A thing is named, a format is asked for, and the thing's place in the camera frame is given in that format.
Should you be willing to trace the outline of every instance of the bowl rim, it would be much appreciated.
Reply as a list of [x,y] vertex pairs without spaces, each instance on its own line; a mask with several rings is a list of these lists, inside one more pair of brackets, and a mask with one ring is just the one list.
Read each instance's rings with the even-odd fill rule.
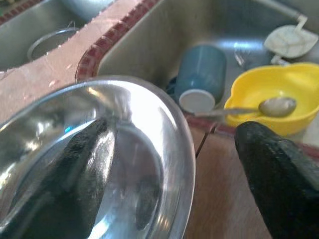
[[[232,87],[231,87],[231,95],[230,97],[227,99],[226,103],[225,103],[225,109],[227,109],[228,104],[231,103],[233,96],[234,96],[234,91],[235,88],[237,87],[237,85],[247,77],[247,75],[253,73],[253,72],[258,72],[261,70],[272,70],[272,69],[282,69],[282,70],[286,70],[287,68],[291,68],[291,67],[299,67],[299,66],[306,66],[306,67],[316,67],[319,70],[319,65],[316,63],[312,63],[312,62],[303,62],[303,63],[292,63],[289,65],[267,65],[267,66],[261,66],[261,67],[256,67],[254,69],[248,70],[244,73],[242,73],[241,75],[239,75],[236,80],[234,81]],[[310,111],[309,113],[303,115],[303,116],[298,116],[298,117],[292,117],[292,118],[286,118],[286,117],[282,117],[282,118],[275,118],[275,117],[267,117],[267,116],[260,116],[260,117],[256,117],[258,119],[263,119],[265,121],[271,121],[271,122],[292,122],[292,121],[299,121],[299,120],[305,120],[307,118],[312,117],[313,115],[315,115],[316,113],[318,113],[319,111],[319,104],[318,106]],[[234,117],[232,115],[228,115],[227,116],[229,119],[231,119],[232,121],[241,121],[240,119],[238,119],[237,117]]]
[[187,142],[187,145],[190,145],[191,147],[187,147],[187,153],[190,156],[190,171],[191,175],[187,174],[186,177],[189,179],[189,184],[186,188],[183,190],[184,196],[189,196],[187,200],[184,200],[184,203],[181,203],[179,201],[177,203],[176,209],[175,209],[175,219],[179,220],[173,220],[170,232],[169,232],[169,238],[175,238],[175,237],[183,237],[186,226],[189,221],[190,212],[193,204],[193,198],[194,198],[194,191],[195,191],[195,179],[196,179],[196,158],[195,158],[195,150],[192,145],[193,139],[191,136],[190,128],[187,124],[187,121],[178,107],[178,105],[174,102],[174,100],[167,95],[162,89],[155,86],[154,84],[147,82],[145,80],[142,80],[140,78],[134,77],[134,76],[126,76],[126,75],[107,75],[107,76],[99,76],[94,78],[88,78],[85,82],[80,83],[73,83],[70,85],[66,85],[60,89],[57,89],[37,100],[32,102],[31,104],[27,105],[22,110],[18,111],[14,115],[12,115],[8,120],[6,120],[4,123],[0,124],[0,133],[7,128],[11,123],[13,123],[15,120],[19,119],[21,116],[24,116],[37,106],[39,106],[42,103],[45,103],[51,99],[53,99],[56,96],[63,95],[64,93],[70,92],[75,89],[83,88],[83,87],[90,87],[90,86],[102,86],[102,85],[108,85],[110,82],[128,82],[135,85],[138,85],[139,87],[143,87],[146,90],[150,91],[152,94],[157,96],[169,110],[174,110],[174,117],[177,125],[182,129],[181,133],[183,136],[185,136],[184,140]]

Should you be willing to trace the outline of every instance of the blue mug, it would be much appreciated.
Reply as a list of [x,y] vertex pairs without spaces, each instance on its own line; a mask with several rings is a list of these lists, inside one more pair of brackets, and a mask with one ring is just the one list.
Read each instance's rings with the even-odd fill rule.
[[198,45],[186,51],[179,68],[175,96],[188,112],[214,109],[224,94],[226,56],[211,45]]

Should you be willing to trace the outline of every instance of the stainless steel sink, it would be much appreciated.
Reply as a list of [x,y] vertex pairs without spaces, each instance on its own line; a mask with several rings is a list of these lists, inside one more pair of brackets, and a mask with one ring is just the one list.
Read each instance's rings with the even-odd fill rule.
[[[280,2],[307,15],[306,28],[319,33],[316,0]],[[252,0],[160,0],[106,53],[95,74],[132,75],[164,88],[176,76],[184,51],[209,43],[222,49],[227,57],[223,106],[230,96],[232,83],[245,71],[238,65],[234,53],[242,54],[247,69],[269,64],[273,55],[264,48],[263,42],[272,30],[285,24],[297,23]],[[319,63],[319,44],[296,61]],[[319,145],[313,133],[319,134],[317,121],[319,119],[294,139]]]
[[44,0],[0,26],[0,71],[28,62],[27,51],[42,36],[86,21],[60,0]]

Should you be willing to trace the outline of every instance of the metal spoon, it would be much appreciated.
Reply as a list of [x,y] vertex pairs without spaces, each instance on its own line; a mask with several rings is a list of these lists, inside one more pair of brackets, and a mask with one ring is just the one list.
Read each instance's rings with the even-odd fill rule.
[[254,108],[228,108],[221,110],[213,110],[210,112],[194,113],[196,117],[215,117],[226,115],[241,115],[249,113],[262,113],[269,117],[285,117],[290,115],[297,106],[295,99],[290,97],[273,97],[262,101],[258,109]]

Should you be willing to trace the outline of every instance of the metal bowl in sink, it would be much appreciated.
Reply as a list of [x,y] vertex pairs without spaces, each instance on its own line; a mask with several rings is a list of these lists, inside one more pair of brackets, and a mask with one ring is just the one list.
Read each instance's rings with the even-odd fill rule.
[[50,50],[53,50],[54,48],[66,42],[78,30],[79,29],[77,27],[67,27],[42,36],[41,38],[36,40],[28,49],[28,60],[33,61],[45,55]]
[[89,238],[182,238],[195,157],[181,111],[148,82],[97,80],[46,96],[1,127],[0,224],[47,174],[71,136],[106,116],[117,119],[115,156]]

